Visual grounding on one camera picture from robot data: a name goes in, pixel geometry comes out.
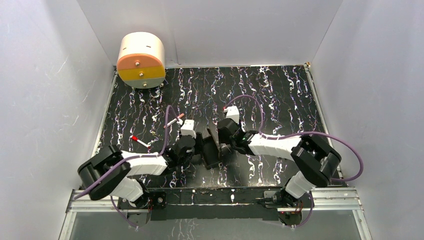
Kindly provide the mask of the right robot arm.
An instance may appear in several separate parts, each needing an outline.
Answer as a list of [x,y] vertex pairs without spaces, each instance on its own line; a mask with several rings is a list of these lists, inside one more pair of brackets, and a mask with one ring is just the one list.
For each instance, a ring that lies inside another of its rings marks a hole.
[[218,141],[230,145],[244,155],[268,155],[292,160],[298,172],[279,192],[265,193],[258,203],[266,208],[295,207],[305,193],[315,187],[325,188],[339,166],[342,157],[316,134],[284,137],[263,137],[256,130],[243,131],[230,118],[217,123]]

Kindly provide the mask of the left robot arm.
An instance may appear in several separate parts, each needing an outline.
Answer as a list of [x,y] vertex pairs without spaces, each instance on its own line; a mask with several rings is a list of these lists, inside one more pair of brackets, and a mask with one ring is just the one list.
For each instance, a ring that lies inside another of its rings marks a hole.
[[84,162],[77,173],[85,187],[77,199],[89,196],[97,201],[107,196],[127,200],[132,207],[142,209],[153,202],[146,185],[134,179],[136,175],[162,176],[189,162],[201,153],[202,134],[181,134],[162,153],[134,153],[120,150],[116,145],[102,148]]

